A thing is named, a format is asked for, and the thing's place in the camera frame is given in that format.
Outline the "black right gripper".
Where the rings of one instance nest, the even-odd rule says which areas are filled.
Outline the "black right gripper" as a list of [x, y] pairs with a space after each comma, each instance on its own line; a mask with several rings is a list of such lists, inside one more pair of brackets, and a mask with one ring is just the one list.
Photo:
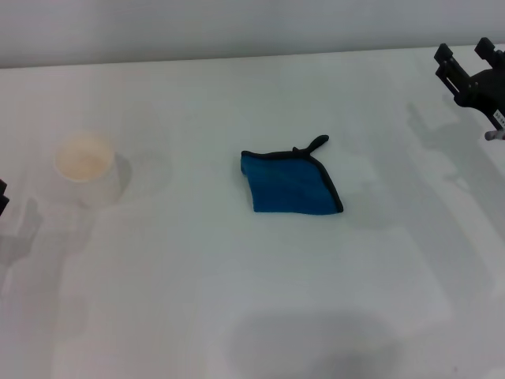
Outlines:
[[475, 52], [492, 68], [470, 76], [456, 61], [445, 43], [434, 59], [439, 64], [436, 76], [446, 85], [460, 107], [473, 108], [485, 115], [496, 129], [504, 128], [504, 52], [487, 37], [480, 39]]

